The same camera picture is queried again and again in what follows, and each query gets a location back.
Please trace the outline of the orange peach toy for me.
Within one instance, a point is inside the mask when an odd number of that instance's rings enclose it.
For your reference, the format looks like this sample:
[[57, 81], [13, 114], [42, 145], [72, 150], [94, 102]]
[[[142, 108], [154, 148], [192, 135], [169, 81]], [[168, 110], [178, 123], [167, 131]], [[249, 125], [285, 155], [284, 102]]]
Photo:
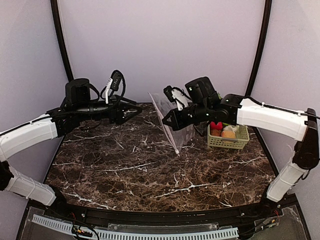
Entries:
[[221, 137], [222, 138], [228, 138], [228, 139], [235, 139], [236, 138], [236, 134], [232, 130], [223, 130], [221, 132]]

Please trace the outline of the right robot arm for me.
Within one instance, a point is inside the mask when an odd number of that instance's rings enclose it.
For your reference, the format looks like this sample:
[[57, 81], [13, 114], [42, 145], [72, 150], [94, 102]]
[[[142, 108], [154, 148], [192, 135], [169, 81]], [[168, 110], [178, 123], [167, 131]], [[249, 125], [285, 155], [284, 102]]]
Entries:
[[279, 202], [303, 175], [319, 164], [319, 117], [312, 108], [290, 110], [237, 94], [220, 97], [206, 76], [186, 83], [185, 88], [187, 92], [168, 85], [163, 90], [168, 100], [177, 104], [162, 119], [173, 131], [214, 122], [261, 128], [296, 140], [294, 155], [266, 190], [268, 200]]

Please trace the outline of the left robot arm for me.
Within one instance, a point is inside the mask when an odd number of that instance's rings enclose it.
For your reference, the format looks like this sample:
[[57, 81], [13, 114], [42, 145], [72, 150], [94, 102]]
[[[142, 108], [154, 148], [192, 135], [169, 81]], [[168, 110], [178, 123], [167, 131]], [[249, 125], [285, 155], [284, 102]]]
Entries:
[[122, 94], [115, 95], [124, 77], [113, 73], [99, 92], [87, 78], [78, 78], [65, 85], [65, 98], [60, 107], [47, 111], [38, 118], [0, 134], [0, 189], [45, 206], [63, 201], [64, 196], [55, 187], [40, 183], [12, 167], [8, 160], [13, 155], [38, 143], [60, 138], [88, 120], [108, 119], [110, 124], [122, 125], [139, 115], [142, 108]]

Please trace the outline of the brown potato toy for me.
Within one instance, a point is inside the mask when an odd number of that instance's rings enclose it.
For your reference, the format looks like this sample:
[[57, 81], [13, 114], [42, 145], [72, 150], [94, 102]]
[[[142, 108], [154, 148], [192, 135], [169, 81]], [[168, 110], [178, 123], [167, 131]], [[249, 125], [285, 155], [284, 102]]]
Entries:
[[210, 135], [211, 136], [220, 137], [221, 134], [222, 134], [221, 130], [218, 130], [218, 129], [211, 129], [210, 130]]

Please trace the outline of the red pepper toy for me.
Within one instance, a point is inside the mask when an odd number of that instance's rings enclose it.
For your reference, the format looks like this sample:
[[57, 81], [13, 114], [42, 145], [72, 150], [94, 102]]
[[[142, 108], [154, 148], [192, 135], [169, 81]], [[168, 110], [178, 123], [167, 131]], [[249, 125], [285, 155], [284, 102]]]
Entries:
[[211, 130], [218, 130], [218, 131], [221, 131], [224, 128], [222, 122], [215, 123], [215, 122], [212, 121], [209, 124], [209, 126], [210, 126]]

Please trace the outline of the white garlic toy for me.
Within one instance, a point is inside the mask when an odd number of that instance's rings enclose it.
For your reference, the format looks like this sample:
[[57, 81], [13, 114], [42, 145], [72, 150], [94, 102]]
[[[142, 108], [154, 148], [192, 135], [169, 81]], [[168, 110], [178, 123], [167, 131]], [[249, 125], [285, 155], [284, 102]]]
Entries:
[[223, 128], [223, 131], [230, 131], [236, 133], [239, 130], [239, 125], [227, 125]]

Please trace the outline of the green plastic basket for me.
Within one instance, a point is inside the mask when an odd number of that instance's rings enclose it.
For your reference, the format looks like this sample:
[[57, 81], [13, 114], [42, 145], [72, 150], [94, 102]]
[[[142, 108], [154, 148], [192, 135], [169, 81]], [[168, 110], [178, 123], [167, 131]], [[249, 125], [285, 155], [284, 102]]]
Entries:
[[210, 126], [207, 127], [207, 145], [209, 147], [242, 150], [249, 140], [248, 127], [244, 125], [239, 126], [239, 129], [235, 132], [235, 138], [211, 135], [211, 128]]

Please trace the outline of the right black corner post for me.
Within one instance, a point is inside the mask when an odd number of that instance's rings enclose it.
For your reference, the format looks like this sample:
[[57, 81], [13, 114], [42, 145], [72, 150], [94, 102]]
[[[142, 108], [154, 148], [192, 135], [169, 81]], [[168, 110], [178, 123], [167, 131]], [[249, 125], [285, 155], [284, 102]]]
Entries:
[[269, 22], [270, 22], [270, 16], [272, 11], [272, 0], [265, 0], [264, 1], [264, 9], [263, 9], [263, 16], [262, 16], [262, 22], [261, 22], [261, 28], [257, 43], [257, 48], [255, 52], [254, 61], [252, 64], [251, 73], [249, 76], [249, 80], [247, 83], [245, 95], [250, 96], [253, 92], [255, 82], [257, 79], [258, 71], [260, 68], [261, 59], [264, 52], [265, 42], [267, 39], [267, 33], [269, 28]]

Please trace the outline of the black front table rail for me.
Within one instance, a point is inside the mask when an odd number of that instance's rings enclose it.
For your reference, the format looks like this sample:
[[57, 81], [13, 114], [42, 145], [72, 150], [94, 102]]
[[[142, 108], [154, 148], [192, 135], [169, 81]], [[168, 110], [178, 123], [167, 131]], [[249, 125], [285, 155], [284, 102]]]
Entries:
[[255, 221], [281, 216], [280, 204], [263, 199], [238, 207], [221, 208], [187, 212], [135, 212], [107, 210], [69, 204], [63, 198], [52, 206], [39, 205], [50, 216], [61, 215], [75, 219], [90, 226], [106, 227], [109, 224], [141, 225], [141, 226], [178, 226], [217, 223], [219, 226], [247, 226]]

